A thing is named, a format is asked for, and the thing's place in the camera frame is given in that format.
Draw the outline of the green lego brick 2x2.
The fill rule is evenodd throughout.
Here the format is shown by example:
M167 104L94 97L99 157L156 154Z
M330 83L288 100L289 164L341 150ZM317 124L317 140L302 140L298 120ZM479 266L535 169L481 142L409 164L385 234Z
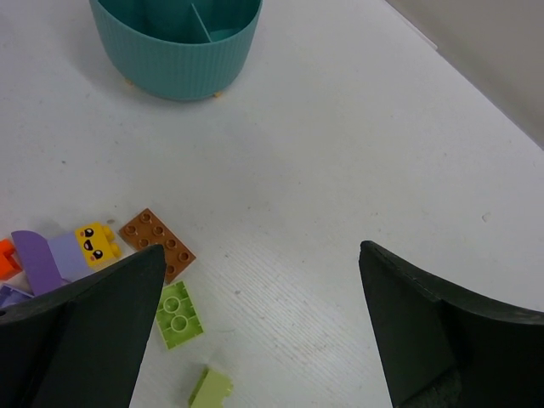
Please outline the green lego brick 2x2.
M181 280L163 287L156 322L168 350L204 333L187 287Z

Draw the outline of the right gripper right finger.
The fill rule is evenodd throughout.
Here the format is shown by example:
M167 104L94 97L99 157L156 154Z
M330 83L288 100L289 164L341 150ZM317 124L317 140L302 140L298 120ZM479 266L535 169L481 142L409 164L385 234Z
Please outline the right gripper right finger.
M430 274L373 241L360 275L395 407L541 407L543 314Z

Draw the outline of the teal divided round container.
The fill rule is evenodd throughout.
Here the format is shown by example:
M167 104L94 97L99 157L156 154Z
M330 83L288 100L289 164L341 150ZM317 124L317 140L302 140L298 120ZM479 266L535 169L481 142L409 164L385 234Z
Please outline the teal divided round container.
M259 1L92 1L110 62L135 86L173 100L225 90L252 45Z

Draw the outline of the light green lego slope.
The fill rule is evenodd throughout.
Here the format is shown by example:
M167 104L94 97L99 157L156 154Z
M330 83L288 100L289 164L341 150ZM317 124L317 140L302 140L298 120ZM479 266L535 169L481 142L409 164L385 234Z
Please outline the light green lego slope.
M232 394L233 383L223 373L206 366L188 400L189 408L224 408Z

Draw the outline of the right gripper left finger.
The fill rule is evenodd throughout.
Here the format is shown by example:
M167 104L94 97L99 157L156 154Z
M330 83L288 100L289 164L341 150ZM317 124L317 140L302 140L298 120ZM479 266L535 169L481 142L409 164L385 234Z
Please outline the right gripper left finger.
M153 245L1 311L3 407L127 407L162 292Z

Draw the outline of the small orange lego piece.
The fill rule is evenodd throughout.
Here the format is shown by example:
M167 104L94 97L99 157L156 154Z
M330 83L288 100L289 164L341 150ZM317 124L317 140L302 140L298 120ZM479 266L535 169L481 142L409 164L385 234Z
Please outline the small orange lego piece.
M10 240L4 239L0 241L1 281L7 281L22 271L22 268L15 259L15 254L15 246Z

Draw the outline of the purple arch lego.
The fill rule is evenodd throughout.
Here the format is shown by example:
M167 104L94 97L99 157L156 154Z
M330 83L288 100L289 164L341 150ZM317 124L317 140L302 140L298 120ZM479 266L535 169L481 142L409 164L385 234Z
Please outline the purple arch lego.
M36 297L93 273L74 232L46 239L34 231L16 230L11 237Z

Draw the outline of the brown lego plate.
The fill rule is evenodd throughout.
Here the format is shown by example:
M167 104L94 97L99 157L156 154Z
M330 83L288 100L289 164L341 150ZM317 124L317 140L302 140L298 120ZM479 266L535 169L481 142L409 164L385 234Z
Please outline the brown lego plate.
M196 255L149 208L123 225L119 235L136 252L153 245L164 248L167 284L196 260Z

